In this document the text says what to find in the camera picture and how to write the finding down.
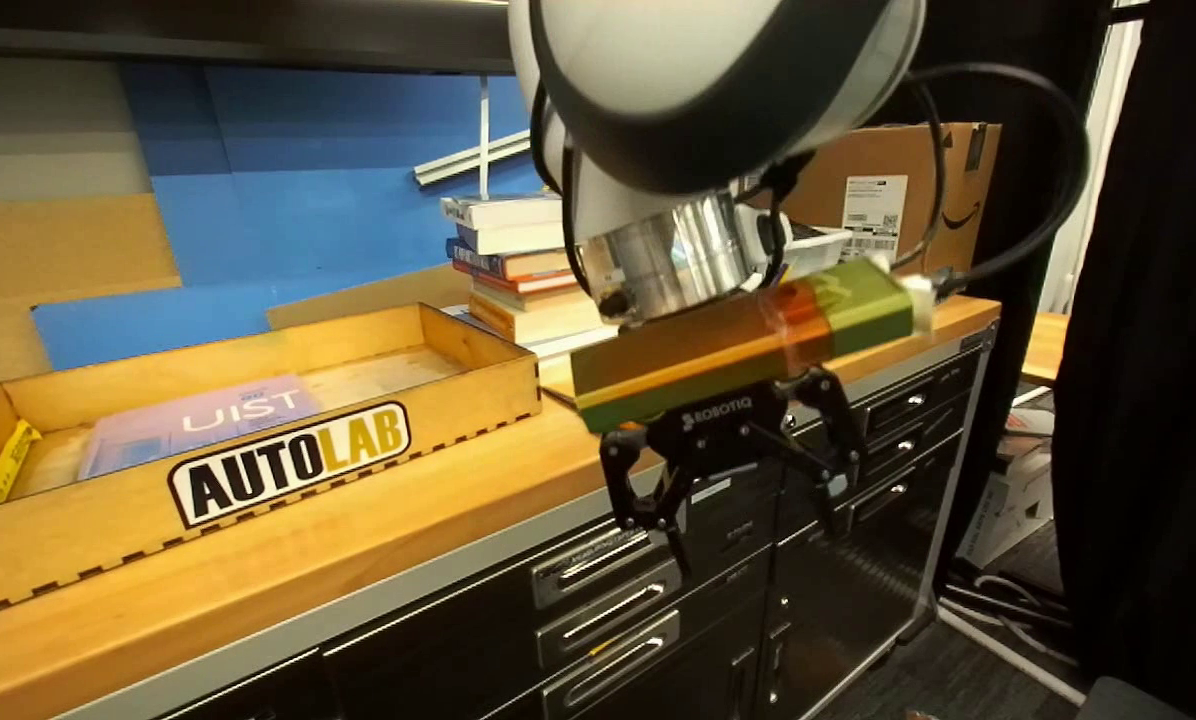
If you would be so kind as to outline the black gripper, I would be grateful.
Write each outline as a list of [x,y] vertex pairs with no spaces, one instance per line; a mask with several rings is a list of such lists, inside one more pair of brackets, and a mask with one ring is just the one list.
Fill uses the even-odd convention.
[[[828,431],[823,451],[795,444],[788,408],[808,406]],[[653,449],[664,473],[646,492],[631,488],[631,463]],[[679,503],[686,499],[691,473],[714,473],[754,455],[774,455],[813,477],[813,499],[828,535],[843,531],[834,499],[852,492],[863,468],[863,431],[852,416],[843,384],[828,367],[788,379],[762,379],[703,406],[670,408],[635,431],[609,431],[601,441],[601,473],[613,517],[620,529],[659,531],[679,573],[691,573]]]

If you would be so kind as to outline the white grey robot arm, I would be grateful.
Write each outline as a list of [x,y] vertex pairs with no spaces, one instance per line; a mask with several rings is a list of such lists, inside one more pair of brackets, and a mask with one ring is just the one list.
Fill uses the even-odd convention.
[[834,357],[914,328],[874,261],[785,271],[780,199],[802,160],[905,85],[925,0],[508,0],[532,158],[564,251],[617,338],[570,359],[613,520],[679,549],[691,485],[802,463],[785,416],[828,416],[813,496],[861,477]]

